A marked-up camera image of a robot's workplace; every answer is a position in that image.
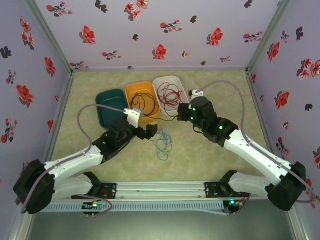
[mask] blue wire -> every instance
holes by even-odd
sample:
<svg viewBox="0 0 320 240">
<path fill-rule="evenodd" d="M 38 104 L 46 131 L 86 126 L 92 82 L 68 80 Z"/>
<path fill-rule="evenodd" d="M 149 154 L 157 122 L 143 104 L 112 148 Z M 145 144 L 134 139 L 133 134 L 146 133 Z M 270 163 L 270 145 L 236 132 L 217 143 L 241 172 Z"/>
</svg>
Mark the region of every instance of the blue wire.
<svg viewBox="0 0 320 240">
<path fill-rule="evenodd" d="M 155 137 L 159 137 L 159 138 L 157 140 L 151 140 L 151 142 L 153 142 L 156 149 L 158 149 L 159 151 L 156 154 L 156 156 L 160 161 L 167 161 L 169 158 L 168 153 L 171 152 L 173 149 L 172 137 L 170 136 L 169 133 L 165 133 L 163 128 L 161 128 L 161 130 L 155 134 Z"/>
</svg>

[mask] plastic bin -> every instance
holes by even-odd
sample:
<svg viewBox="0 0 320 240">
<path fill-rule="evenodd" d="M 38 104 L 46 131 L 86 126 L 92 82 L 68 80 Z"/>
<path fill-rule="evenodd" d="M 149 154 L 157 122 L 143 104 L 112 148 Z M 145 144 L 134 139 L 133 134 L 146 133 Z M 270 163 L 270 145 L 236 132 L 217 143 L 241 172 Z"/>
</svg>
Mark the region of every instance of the plastic bin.
<svg viewBox="0 0 320 240">
<path fill-rule="evenodd" d="M 159 105 L 160 105 L 160 108 L 161 108 L 161 111 L 164 115 L 168 116 L 168 114 L 170 116 L 176 116 L 178 115 L 178 106 L 169 106 L 169 105 L 165 105 L 164 103 L 161 103 L 161 100 L 159 99 L 158 97 L 158 94 L 160 96 L 162 96 L 161 94 L 163 94 L 162 90 L 166 87 L 166 84 L 164 83 L 169 83 L 169 84 L 174 84 L 176 85 L 177 89 L 178 89 L 178 92 L 181 91 L 181 96 L 180 96 L 180 99 L 181 99 L 181 102 L 179 103 L 183 103 L 183 104 L 188 104 L 189 103 L 189 99 L 188 99 L 188 96 L 186 94 L 186 91 L 184 89 L 184 87 L 182 86 L 182 83 L 180 81 L 180 79 L 176 76 L 164 76 L 164 77 L 159 77 L 157 79 L 155 79 L 153 81 L 153 89 L 157 95 L 157 98 L 158 98 L 158 101 L 159 101 Z M 167 97 L 168 100 L 174 100 L 175 98 L 177 97 L 177 95 L 169 95 Z"/>
<path fill-rule="evenodd" d="M 99 93 L 95 98 L 95 103 L 122 110 L 129 108 L 125 93 L 121 89 L 112 89 Z M 106 130 L 108 130 L 117 119 L 125 116 L 123 112 L 104 107 L 97 107 L 97 113 L 100 126 Z"/>
<path fill-rule="evenodd" d="M 131 109 L 143 109 L 143 118 L 139 121 L 139 123 L 152 121 L 152 118 L 159 116 L 161 109 L 153 84 L 151 82 L 141 81 L 128 85 L 125 89 L 125 96 Z"/>
</svg>

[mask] lavender wall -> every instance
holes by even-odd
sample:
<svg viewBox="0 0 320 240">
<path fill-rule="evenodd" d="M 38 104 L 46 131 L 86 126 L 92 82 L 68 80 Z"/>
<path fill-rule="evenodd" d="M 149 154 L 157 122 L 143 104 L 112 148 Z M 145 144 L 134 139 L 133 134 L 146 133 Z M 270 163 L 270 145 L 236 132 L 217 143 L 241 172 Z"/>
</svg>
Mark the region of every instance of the lavender wall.
<svg viewBox="0 0 320 240">
<path fill-rule="evenodd" d="M 292 1 L 258 64 L 254 91 L 279 156 L 306 166 L 308 183 L 320 194 L 320 48 L 318 0 Z M 301 198 L 308 199 L 304 193 Z M 309 239 L 320 236 L 320 198 L 297 203 Z"/>
<path fill-rule="evenodd" d="M 22 0 L 0 8 L 0 239 L 20 207 L 13 186 L 42 159 L 67 71 Z"/>
<path fill-rule="evenodd" d="M 93 70 L 245 68 L 280 2 L 35 1 L 71 66 Z"/>
</svg>

